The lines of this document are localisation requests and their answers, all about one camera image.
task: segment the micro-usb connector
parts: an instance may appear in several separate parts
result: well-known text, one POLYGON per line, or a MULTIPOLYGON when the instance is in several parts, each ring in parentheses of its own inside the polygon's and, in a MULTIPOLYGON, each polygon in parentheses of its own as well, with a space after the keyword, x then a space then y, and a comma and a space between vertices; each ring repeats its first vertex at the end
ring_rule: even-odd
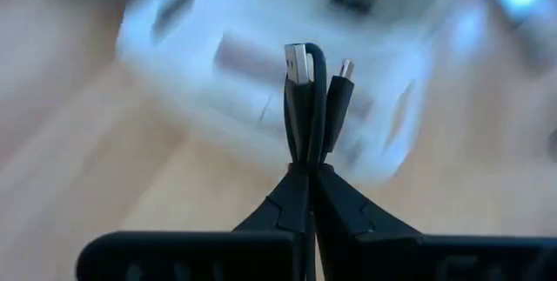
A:
POLYGON ((339 139, 340 130, 345 122, 348 105, 354 90, 354 83, 351 81, 354 70, 354 62, 345 59, 340 68, 338 76, 332 77, 329 91, 327 92, 327 104, 325 113, 325 137, 323 150, 321 151, 321 161, 325 160, 326 153, 332 152, 334 145, 339 139))

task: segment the blurry white object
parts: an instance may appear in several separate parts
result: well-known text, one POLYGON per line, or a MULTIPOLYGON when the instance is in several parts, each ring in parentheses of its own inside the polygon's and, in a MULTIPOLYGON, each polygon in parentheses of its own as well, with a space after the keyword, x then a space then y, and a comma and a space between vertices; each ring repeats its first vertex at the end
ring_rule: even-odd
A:
POLYGON ((369 17, 355 17, 329 1, 136 0, 124 14, 117 51, 193 132, 281 169, 290 161, 284 45, 319 45, 329 77, 342 58, 352 58, 351 109, 327 162, 353 182, 389 178, 413 147, 430 73, 429 23, 420 21, 439 11, 396 16, 401 6, 389 1, 413 2, 377 0, 369 17))
POLYGON ((516 28, 534 73, 551 70, 557 60, 557 0, 495 0, 516 28))

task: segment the wooden surface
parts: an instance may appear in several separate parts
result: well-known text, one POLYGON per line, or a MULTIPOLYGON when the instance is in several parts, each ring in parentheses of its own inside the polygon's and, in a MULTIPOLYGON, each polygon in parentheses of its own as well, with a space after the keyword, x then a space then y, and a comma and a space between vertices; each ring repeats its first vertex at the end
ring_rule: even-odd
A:
MULTIPOLYGON (((113 62, 117 10, 0 10, 0 279, 70 280, 107 231, 228 230, 277 183, 172 122, 113 62)), ((436 38, 415 151, 390 182, 359 189, 425 232, 557 235, 557 74, 528 74, 485 0, 463 3, 436 38)))

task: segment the cable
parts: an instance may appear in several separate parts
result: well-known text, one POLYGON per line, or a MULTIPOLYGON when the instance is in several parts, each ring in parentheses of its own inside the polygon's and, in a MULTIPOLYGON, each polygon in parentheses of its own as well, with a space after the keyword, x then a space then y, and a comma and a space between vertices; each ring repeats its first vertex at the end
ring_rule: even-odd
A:
POLYGON ((354 88, 354 63, 344 60, 327 93, 325 55, 316 44, 288 44, 285 54, 285 127, 292 162, 317 171, 339 138, 354 88), (313 80, 307 54, 312 55, 313 80))

